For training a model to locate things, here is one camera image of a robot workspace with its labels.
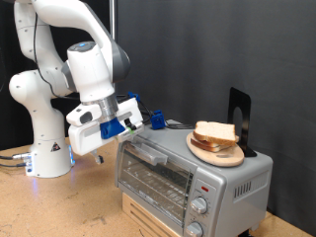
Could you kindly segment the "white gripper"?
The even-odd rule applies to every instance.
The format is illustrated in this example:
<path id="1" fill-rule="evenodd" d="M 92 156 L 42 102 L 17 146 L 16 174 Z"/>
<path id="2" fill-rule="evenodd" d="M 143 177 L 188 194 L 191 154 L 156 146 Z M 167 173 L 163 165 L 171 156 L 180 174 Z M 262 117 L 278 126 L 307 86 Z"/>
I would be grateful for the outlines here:
<path id="1" fill-rule="evenodd" d="M 103 115 L 98 104 L 79 105 L 66 119 L 70 123 L 68 134 L 73 151 L 79 155 L 91 152 L 97 164 L 102 164 L 104 158 L 95 149 L 112 140 L 131 140 L 144 130 L 135 98 L 120 103 L 112 115 Z"/>

